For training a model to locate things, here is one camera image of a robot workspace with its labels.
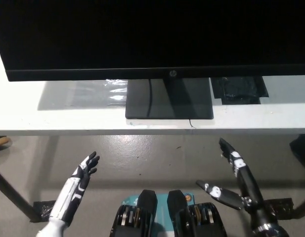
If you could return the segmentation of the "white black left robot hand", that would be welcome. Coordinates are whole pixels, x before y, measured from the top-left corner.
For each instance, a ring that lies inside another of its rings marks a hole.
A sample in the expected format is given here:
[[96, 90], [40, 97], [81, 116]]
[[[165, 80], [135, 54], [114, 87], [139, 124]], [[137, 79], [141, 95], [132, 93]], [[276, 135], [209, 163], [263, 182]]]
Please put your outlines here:
[[97, 171], [100, 156], [96, 152], [88, 155], [65, 182], [50, 213], [49, 220], [60, 220], [69, 227], [82, 201], [90, 177]]

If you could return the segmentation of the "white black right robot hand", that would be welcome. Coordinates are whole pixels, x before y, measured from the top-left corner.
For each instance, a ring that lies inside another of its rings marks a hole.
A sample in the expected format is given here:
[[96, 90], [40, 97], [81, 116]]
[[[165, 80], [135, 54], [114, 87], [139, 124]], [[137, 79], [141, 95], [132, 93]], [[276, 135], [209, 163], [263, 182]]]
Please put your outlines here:
[[241, 155], [223, 138], [219, 139], [222, 155], [231, 165], [241, 194], [198, 180], [196, 184], [214, 200], [250, 215], [266, 215], [266, 207], [258, 184]]

